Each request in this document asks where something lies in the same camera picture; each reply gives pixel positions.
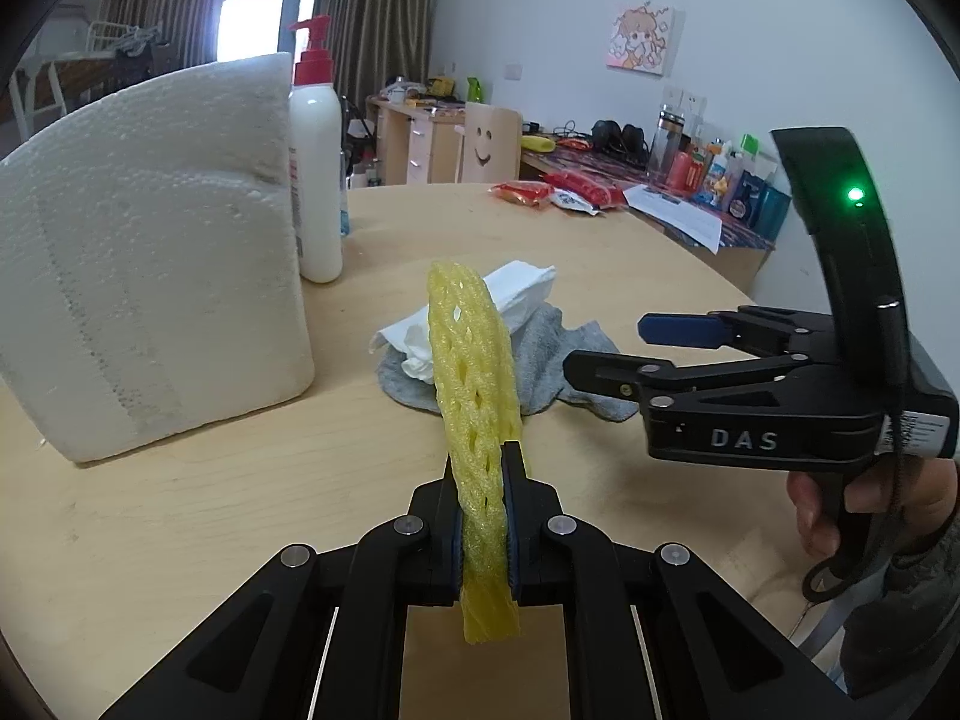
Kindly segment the person's right hand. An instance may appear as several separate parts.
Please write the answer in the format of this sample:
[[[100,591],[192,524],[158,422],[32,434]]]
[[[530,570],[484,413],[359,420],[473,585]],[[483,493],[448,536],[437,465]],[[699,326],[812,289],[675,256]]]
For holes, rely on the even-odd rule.
[[[786,491],[796,509],[797,533],[804,551],[812,557],[830,557],[841,543],[832,517],[825,514],[822,494],[805,473],[791,472]],[[844,505],[851,514],[883,514],[892,500],[893,472],[890,465],[876,466],[844,489]],[[924,536],[937,532],[950,518],[957,502],[958,466],[953,458],[926,458],[905,463],[900,500],[898,548],[908,548]]]

